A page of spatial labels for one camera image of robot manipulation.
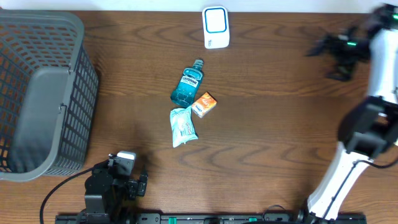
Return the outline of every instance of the wood grain surface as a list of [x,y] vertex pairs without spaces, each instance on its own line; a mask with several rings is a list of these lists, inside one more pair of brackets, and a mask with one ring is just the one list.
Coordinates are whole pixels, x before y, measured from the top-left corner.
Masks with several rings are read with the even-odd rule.
[[[100,77],[85,168],[121,150],[146,164],[143,209],[164,213],[256,213],[270,205],[297,210],[320,183],[336,147],[342,117],[364,96],[369,65],[352,82],[324,78],[330,57],[304,57],[325,32],[364,18],[356,14],[230,13],[228,48],[203,46],[197,12],[74,12],[85,24],[85,48]],[[170,94],[185,67],[205,61],[197,97],[217,100],[199,140],[172,147]],[[398,156],[382,155],[383,164]],[[46,223],[85,207],[88,174],[58,190]],[[369,168],[341,211],[364,212],[368,223],[397,223],[398,168]],[[47,193],[64,177],[0,182],[0,223],[38,223]]]

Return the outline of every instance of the gray plastic basket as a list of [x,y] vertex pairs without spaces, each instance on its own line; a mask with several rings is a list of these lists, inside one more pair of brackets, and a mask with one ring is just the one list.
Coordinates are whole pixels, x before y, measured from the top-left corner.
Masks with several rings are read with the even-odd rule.
[[70,13],[0,10],[0,179],[70,175],[84,163],[98,77]]

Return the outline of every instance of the mouthwash bottle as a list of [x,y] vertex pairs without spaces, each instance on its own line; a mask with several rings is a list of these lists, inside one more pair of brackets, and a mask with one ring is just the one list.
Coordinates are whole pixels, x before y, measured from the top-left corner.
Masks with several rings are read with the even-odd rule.
[[192,68],[184,69],[180,83],[170,97],[175,104],[186,108],[193,103],[203,79],[202,67],[203,61],[197,59]]

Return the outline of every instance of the small carton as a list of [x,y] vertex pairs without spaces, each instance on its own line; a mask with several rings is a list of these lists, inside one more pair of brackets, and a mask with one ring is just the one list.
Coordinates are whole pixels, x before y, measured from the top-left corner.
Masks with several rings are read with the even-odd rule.
[[199,118],[204,117],[217,104],[217,101],[210,96],[209,93],[203,94],[198,100],[192,104],[192,110]]

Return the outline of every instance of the white backdrop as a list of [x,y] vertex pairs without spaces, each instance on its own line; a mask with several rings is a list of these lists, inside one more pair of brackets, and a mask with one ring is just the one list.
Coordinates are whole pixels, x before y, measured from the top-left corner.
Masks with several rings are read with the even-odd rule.
[[201,11],[222,5],[230,12],[359,12],[398,0],[0,0],[5,9]]

